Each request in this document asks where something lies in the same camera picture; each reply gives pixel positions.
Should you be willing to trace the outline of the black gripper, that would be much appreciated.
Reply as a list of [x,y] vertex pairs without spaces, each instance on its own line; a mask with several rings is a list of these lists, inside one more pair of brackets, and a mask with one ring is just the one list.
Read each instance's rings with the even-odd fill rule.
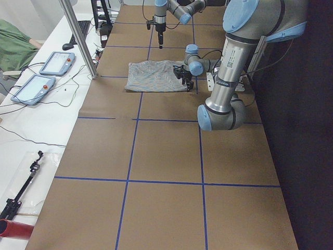
[[177,79],[181,81],[181,83],[186,83],[186,91],[190,92],[194,87],[194,82],[192,81],[193,75],[190,71],[184,68],[184,65],[177,66],[173,65],[173,73]]
[[166,31],[166,23],[157,23],[153,20],[146,21],[147,29],[150,30],[151,26],[155,26],[155,30],[158,32],[158,42],[159,42],[159,49],[163,49],[164,43],[164,36],[163,33]]

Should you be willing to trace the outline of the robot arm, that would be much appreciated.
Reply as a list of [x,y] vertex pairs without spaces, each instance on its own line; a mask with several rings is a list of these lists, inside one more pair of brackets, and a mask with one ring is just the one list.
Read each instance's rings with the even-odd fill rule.
[[262,36],[272,43],[301,36],[308,6],[308,1],[229,2],[223,16],[225,47],[218,60],[214,87],[197,110],[202,130],[233,130],[243,124],[246,109],[235,88],[252,49]]
[[187,24],[191,17],[206,8],[208,1],[191,1],[186,6],[181,6],[174,0],[156,0],[155,14],[151,20],[146,20],[147,29],[155,26],[158,34],[159,49],[163,48],[163,33],[167,29],[167,12],[169,11],[181,24]]

